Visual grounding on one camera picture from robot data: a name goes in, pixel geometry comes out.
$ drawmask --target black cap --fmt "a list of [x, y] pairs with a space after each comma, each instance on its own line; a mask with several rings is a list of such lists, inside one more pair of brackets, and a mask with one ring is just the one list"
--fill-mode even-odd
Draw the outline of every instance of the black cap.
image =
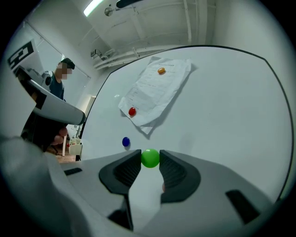
[[74, 70], [75, 64], [69, 58], [66, 57], [63, 60], [61, 60], [61, 62], [66, 63], [67, 64], [67, 68]]

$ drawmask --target black gripper pad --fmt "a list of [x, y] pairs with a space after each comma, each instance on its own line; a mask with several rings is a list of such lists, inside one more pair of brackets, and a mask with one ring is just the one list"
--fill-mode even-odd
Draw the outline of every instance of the black gripper pad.
[[193, 194], [201, 181], [199, 171], [189, 163], [160, 150], [160, 166], [165, 192], [161, 203], [181, 202]]
[[128, 195], [141, 170], [141, 153], [141, 150], [135, 150], [100, 170], [99, 178], [111, 193]]

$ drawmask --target person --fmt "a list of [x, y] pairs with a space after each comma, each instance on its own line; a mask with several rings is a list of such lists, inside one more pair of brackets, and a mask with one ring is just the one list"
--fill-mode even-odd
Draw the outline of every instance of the person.
[[72, 74], [72, 70], [74, 69], [75, 64], [69, 58], [64, 58], [59, 62], [55, 71], [52, 72], [52, 80], [49, 86], [50, 92], [53, 95], [64, 100], [64, 85], [62, 83], [62, 80], [66, 80], [68, 74]]

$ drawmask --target white table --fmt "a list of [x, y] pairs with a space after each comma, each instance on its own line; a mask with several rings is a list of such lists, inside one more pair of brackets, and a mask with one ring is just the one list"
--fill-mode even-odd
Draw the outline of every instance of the white table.
[[292, 130], [284, 93], [261, 58], [219, 47], [189, 47], [154, 56], [192, 60], [193, 72], [149, 136], [118, 108], [150, 57], [110, 74], [82, 134], [81, 160], [130, 150], [171, 150], [216, 162], [240, 174], [271, 201], [283, 187]]

